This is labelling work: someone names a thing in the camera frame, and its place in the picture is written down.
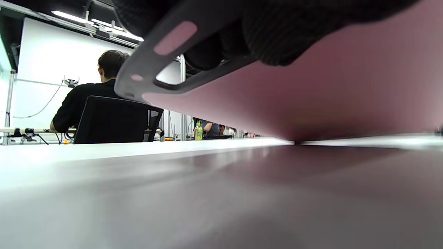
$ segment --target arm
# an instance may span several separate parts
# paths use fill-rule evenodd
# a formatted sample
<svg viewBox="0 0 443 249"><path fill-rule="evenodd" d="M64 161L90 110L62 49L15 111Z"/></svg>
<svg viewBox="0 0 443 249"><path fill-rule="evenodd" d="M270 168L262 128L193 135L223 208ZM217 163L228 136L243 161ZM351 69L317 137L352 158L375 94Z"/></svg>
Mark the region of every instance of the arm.
<svg viewBox="0 0 443 249"><path fill-rule="evenodd" d="M204 132L209 132L212 128L212 123L208 122L204 127L203 127L203 131Z"/></svg>
<svg viewBox="0 0 443 249"><path fill-rule="evenodd" d="M50 129L57 132L67 132L69 127L76 125L75 111L78 104L79 92L77 88L72 89L62 102L52 119Z"/></svg>

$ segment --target man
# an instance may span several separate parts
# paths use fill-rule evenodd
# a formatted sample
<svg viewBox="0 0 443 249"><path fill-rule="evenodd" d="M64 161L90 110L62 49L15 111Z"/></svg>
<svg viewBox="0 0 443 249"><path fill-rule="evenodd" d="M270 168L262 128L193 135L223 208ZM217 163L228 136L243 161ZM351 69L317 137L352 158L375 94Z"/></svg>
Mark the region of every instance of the man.
<svg viewBox="0 0 443 249"><path fill-rule="evenodd" d="M127 53L109 50L98 59L98 73L101 84L88 83L79 85L66 95L62 106L58 109L51 122L51 130L67 132L70 127L77 127L82 117L86 100L89 96L120 98L114 92L115 79L126 59Z"/></svg>
<svg viewBox="0 0 443 249"><path fill-rule="evenodd" d="M220 135L220 126L206 120L202 120L203 139Z"/></svg>

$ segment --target ceiling light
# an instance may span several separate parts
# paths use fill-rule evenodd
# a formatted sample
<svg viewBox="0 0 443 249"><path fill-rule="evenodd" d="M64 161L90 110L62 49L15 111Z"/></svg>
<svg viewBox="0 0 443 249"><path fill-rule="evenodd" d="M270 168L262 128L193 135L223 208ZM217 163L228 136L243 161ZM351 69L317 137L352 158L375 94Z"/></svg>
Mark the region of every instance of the ceiling light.
<svg viewBox="0 0 443 249"><path fill-rule="evenodd" d="M112 24L105 23L105 22L102 22L102 21L97 20L97 19L94 19L94 18L92 18L91 21L93 21L93 22L95 22L95 23L98 23L98 24L101 24L101 25L104 25L104 26L112 27ZM121 27L117 27L117 26L114 26L114 28L117 29L117 30L121 30L121 31L124 30L123 28L121 28Z"/></svg>
<svg viewBox="0 0 443 249"><path fill-rule="evenodd" d="M66 19L73 20L73 21L76 21L76 22L79 22L79 23L89 23L91 25L94 24L93 22L90 22L90 21L88 21L86 19L82 19L80 17L76 17L76 16L73 16L73 15L70 15L70 14L66 14L66 13L63 13L63 12L60 12L60 11L51 11L51 12L54 15L61 16L61 17L64 17Z"/></svg>
<svg viewBox="0 0 443 249"><path fill-rule="evenodd" d="M143 41L143 38L141 38L139 36L133 35L131 33L123 32L123 31L120 31L120 30L117 30L117 29L113 29L113 28L110 28L110 27L105 27L105 31L112 32L112 33L114 33L116 35L126 36L128 38L131 38L131 39L134 39L134 40L137 40L137 41L141 41L141 42Z"/></svg>

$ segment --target gray table surface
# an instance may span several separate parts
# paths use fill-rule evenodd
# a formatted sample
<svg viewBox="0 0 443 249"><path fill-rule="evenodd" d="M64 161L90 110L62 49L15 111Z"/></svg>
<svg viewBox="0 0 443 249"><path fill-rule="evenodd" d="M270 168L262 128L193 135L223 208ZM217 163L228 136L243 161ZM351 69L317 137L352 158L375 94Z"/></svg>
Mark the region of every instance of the gray table surface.
<svg viewBox="0 0 443 249"><path fill-rule="evenodd" d="M0 150L0 248L442 248L441 152L276 145Z"/></svg>

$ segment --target pink sheet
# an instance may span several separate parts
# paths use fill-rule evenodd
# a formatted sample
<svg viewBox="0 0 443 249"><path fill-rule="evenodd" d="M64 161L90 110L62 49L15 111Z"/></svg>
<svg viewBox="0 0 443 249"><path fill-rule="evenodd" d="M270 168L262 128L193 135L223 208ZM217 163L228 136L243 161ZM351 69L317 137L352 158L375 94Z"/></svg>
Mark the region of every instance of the pink sheet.
<svg viewBox="0 0 443 249"><path fill-rule="evenodd" d="M154 105L295 141L433 132L443 124L443 1L351 26L292 65L251 64Z"/></svg>

